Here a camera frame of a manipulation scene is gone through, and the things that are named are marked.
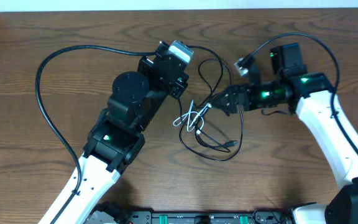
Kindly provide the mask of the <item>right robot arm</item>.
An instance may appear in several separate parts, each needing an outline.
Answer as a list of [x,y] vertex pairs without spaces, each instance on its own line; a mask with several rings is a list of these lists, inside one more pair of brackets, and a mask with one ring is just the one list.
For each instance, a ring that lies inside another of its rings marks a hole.
[[235,66],[249,82],[230,85],[211,104],[226,113],[287,104],[310,130],[328,161],[339,189],[327,205],[297,205],[280,223],[358,223],[358,133],[344,114],[334,87],[323,72],[310,73],[297,43],[270,49],[276,81],[261,83],[258,71],[239,59]]

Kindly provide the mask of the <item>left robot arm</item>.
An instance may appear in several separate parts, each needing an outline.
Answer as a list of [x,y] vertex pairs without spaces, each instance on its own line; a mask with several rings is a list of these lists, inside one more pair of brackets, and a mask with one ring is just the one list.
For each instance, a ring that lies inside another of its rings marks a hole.
[[179,98],[187,87],[184,72],[194,52],[168,48],[142,54],[136,71],[112,84],[107,108],[88,134],[75,170],[41,223],[84,223],[101,197],[118,181],[145,144],[143,131],[167,96]]

